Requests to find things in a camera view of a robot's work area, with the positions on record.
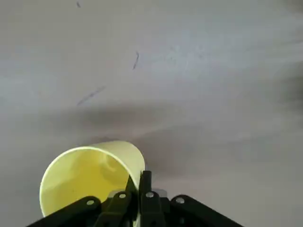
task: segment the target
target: dark mark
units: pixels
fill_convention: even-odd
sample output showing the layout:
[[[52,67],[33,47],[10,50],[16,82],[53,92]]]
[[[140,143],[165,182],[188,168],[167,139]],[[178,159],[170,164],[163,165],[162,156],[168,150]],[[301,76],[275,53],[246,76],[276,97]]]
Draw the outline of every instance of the dark mark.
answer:
[[[137,67],[138,61],[139,61],[139,53],[136,51],[137,58],[136,61],[134,62],[133,70]]]
[[[89,99],[91,99],[92,97],[94,97],[95,95],[97,95],[98,93],[100,93],[101,91],[103,91],[106,87],[99,87],[96,91],[90,93],[88,96],[85,96],[83,99],[81,99],[78,103],[77,106],[85,103],[86,101],[88,101]]]

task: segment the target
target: yellow cup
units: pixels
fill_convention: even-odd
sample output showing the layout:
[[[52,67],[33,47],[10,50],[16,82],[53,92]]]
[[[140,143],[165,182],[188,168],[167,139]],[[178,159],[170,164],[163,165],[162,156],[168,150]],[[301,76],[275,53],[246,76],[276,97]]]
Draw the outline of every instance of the yellow cup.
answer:
[[[144,158],[133,144],[112,141],[63,152],[46,169],[40,185],[43,216],[92,195],[105,201],[126,187],[128,177],[139,188]]]

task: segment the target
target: concrete floor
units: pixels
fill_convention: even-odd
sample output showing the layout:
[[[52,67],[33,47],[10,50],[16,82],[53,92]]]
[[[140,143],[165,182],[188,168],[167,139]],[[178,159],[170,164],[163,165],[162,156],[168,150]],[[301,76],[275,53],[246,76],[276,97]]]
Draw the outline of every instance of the concrete floor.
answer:
[[[58,154],[121,139],[171,197],[302,226],[302,60],[299,0],[3,0],[1,225],[41,217]]]

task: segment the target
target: scratch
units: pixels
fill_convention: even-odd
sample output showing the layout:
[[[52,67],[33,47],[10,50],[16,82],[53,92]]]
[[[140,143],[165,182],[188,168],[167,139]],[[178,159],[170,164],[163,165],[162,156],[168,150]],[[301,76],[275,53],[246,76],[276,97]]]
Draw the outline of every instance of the scratch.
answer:
[[[137,67],[138,61],[139,61],[139,53],[136,51],[137,58],[136,61],[134,62],[133,70]]]
[[[77,106],[82,105],[83,103],[85,103],[86,101],[90,100],[92,97],[94,97],[95,95],[99,94],[101,91],[103,91],[106,87],[99,87],[97,90],[95,90],[94,92],[90,93],[89,95],[85,96],[84,98],[82,98],[78,103]]]

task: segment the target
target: metal screw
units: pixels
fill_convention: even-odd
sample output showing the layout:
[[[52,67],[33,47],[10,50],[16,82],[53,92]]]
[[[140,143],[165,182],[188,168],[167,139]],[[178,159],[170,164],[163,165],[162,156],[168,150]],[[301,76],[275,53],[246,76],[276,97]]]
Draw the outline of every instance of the metal screw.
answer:
[[[126,197],[126,195],[123,194],[123,193],[119,195],[119,198],[120,198],[120,199],[124,199],[125,197]]]
[[[152,192],[148,192],[145,194],[147,198],[152,198],[153,197],[153,193]]]
[[[86,205],[90,206],[90,205],[93,205],[94,203],[95,203],[95,201],[93,201],[93,200],[88,200],[88,201],[86,202]]]
[[[185,203],[185,201],[184,201],[184,199],[183,199],[182,197],[176,198],[176,202],[177,202],[177,203],[180,203],[180,204]]]

